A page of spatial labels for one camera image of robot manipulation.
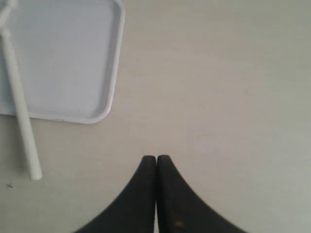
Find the white tray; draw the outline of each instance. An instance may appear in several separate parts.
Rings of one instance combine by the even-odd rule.
[[[20,0],[7,26],[30,116],[103,119],[112,103],[123,24],[118,0]],[[15,114],[3,56],[0,114]]]

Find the beige floor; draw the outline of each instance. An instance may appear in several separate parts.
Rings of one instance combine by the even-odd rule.
[[[21,163],[15,119],[0,117],[0,232],[72,232],[143,155],[162,153],[250,233],[309,232],[311,3],[124,4],[112,112],[93,125],[33,120],[41,181]]]

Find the white floor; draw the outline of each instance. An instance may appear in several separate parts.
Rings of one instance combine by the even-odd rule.
[[[311,2],[124,4],[112,112],[93,125],[33,120],[41,181],[21,164],[16,120],[0,117],[0,232],[72,232],[143,155],[162,153],[244,230],[309,232]]]

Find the floor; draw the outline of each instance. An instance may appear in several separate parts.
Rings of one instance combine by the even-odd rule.
[[[146,154],[171,155],[204,201],[250,233],[309,232],[311,3],[124,5],[112,111],[92,125],[32,120],[41,181],[29,181],[16,120],[0,117],[0,232],[73,232]]]

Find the white plastic rod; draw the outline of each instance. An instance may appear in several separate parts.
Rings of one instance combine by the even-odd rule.
[[[0,10],[0,28],[2,28],[5,25],[12,9],[16,7],[17,7],[17,0],[6,1],[6,5]]]
[[[25,149],[30,178],[31,180],[40,180],[42,178],[42,171],[37,148],[35,146],[34,133],[29,119],[20,74],[18,71],[15,51],[11,42],[10,32],[7,29],[3,29],[1,36],[4,60],[12,89],[17,120]]]

